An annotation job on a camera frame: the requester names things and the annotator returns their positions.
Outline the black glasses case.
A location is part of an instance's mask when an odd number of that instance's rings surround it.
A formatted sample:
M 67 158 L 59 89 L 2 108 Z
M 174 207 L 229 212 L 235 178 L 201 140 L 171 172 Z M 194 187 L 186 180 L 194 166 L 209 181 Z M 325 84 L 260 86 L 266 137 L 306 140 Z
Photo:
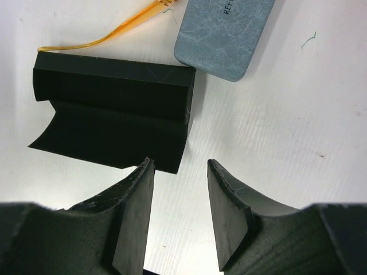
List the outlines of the black glasses case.
M 30 147 L 116 168 L 150 158 L 176 174 L 195 76 L 187 66 L 39 52 L 34 95 L 55 114 Z

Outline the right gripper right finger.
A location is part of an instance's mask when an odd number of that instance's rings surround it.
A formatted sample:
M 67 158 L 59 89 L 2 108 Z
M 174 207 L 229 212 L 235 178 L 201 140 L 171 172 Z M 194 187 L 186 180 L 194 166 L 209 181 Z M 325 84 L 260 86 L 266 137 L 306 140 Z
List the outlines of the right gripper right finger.
M 365 274 L 366 204 L 296 209 L 208 160 L 218 267 L 224 274 Z

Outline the orange sunglasses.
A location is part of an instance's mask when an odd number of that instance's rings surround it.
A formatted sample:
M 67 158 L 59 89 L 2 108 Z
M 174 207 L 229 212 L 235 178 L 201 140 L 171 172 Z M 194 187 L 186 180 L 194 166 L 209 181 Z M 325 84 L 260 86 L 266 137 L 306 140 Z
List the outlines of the orange sunglasses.
M 129 19 L 122 22 L 111 32 L 102 36 L 102 38 L 77 45 L 41 46 L 37 49 L 37 52 L 71 52 L 76 50 L 90 49 L 106 44 L 117 39 L 118 37 L 125 36 L 127 33 L 131 33 L 135 29 L 143 30 L 143 26 L 146 30 L 154 30 L 154 32 L 158 32 L 158 30 L 165 28 L 161 26 L 163 20 L 159 19 L 159 17 L 162 14 L 167 13 L 169 10 L 173 11 L 180 2 L 181 1 L 151 1 L 151 3 L 149 3 L 146 7 L 134 14 Z

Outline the grey-blue glasses case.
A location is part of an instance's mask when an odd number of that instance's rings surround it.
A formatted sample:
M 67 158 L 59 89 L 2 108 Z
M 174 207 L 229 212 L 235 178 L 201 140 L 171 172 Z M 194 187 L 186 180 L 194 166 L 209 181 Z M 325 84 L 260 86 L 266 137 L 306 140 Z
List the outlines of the grey-blue glasses case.
M 174 47 L 182 64 L 231 82 L 251 62 L 274 0 L 190 0 Z

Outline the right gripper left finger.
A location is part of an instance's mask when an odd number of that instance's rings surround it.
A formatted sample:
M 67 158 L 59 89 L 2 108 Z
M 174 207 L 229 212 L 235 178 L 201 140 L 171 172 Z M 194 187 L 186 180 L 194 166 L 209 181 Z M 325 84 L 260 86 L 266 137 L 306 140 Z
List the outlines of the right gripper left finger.
M 70 209 L 1 204 L 2 274 L 146 274 L 144 261 L 155 167 Z

